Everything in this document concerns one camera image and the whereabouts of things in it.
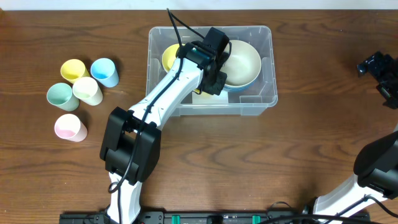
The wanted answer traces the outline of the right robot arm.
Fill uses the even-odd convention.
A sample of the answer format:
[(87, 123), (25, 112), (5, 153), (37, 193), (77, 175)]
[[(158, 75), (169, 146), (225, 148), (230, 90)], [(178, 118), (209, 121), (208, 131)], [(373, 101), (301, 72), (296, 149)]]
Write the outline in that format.
[[(357, 65), (358, 76), (371, 74), (384, 106), (397, 109), (397, 59), (376, 52)], [(397, 198), (397, 130), (364, 146), (359, 152), (353, 175), (330, 193), (315, 199), (308, 209), (318, 223), (342, 223), (367, 206)]]

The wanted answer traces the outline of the white cup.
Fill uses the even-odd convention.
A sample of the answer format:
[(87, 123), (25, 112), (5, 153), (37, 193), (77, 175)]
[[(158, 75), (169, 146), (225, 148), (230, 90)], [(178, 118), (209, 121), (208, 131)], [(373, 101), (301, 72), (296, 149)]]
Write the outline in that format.
[(72, 86), (73, 94), (90, 106), (96, 106), (103, 100), (101, 89), (94, 78), (82, 77)]

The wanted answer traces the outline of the yellow cup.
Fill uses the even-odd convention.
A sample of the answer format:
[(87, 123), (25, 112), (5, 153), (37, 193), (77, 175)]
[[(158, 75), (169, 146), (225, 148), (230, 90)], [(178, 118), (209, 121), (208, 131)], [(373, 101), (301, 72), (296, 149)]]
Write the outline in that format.
[(211, 94), (205, 93), (204, 91), (201, 91), (201, 90), (198, 90), (198, 89), (193, 90), (193, 92), (196, 95), (199, 95), (201, 97), (211, 97), (212, 96)]
[(82, 77), (89, 77), (90, 74), (85, 64), (78, 59), (67, 60), (60, 68), (61, 76), (68, 82), (74, 84)]

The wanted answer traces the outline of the yellow small bowl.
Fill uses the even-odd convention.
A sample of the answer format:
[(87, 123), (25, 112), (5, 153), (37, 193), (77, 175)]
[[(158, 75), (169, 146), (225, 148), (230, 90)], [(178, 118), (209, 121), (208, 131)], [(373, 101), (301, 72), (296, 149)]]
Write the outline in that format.
[(168, 73), (172, 68), (174, 61), (176, 59), (176, 53), (179, 49), (179, 44), (173, 44), (165, 49), (162, 54), (161, 62), (163, 69)]

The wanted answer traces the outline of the pink cup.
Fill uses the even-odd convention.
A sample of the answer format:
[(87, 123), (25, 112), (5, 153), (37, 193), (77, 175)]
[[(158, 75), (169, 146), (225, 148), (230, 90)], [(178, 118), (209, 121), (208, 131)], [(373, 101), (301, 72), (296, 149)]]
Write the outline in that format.
[(81, 142), (88, 134), (86, 126), (74, 114), (59, 117), (55, 122), (54, 131), (59, 138), (73, 142)]

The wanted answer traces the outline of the mint green cup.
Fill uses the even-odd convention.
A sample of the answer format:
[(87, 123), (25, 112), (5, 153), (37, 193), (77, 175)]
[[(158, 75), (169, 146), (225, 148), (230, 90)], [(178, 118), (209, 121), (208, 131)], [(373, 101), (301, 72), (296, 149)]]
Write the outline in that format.
[(47, 101), (65, 111), (73, 111), (80, 105), (79, 99), (72, 92), (72, 87), (66, 83), (56, 83), (51, 86), (47, 91)]

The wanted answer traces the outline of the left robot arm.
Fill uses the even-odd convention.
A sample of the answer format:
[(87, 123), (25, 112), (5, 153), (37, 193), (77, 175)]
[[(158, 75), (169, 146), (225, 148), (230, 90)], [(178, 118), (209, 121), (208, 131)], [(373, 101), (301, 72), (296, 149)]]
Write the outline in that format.
[(194, 90), (219, 95), (231, 53), (228, 36), (212, 27), (203, 40), (180, 45), (172, 68), (156, 87), (128, 110), (109, 115), (100, 150), (111, 184), (107, 223), (134, 223), (141, 211), (143, 182), (160, 157), (162, 128), (181, 101)]

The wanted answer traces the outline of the light blue cup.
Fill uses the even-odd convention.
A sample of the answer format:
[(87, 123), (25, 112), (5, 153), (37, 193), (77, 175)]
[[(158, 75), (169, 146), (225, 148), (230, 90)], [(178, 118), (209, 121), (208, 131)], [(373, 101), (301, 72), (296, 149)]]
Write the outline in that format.
[(115, 87), (119, 83), (119, 75), (114, 62), (109, 58), (99, 58), (90, 68), (91, 75), (107, 88)]

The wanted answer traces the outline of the beige large bowl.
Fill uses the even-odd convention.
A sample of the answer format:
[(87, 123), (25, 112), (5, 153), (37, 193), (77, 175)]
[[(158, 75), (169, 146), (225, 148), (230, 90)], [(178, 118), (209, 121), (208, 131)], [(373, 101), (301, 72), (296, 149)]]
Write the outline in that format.
[(246, 88), (261, 71), (261, 57), (257, 50), (242, 40), (231, 40), (231, 53), (221, 71), (227, 74), (226, 88)]

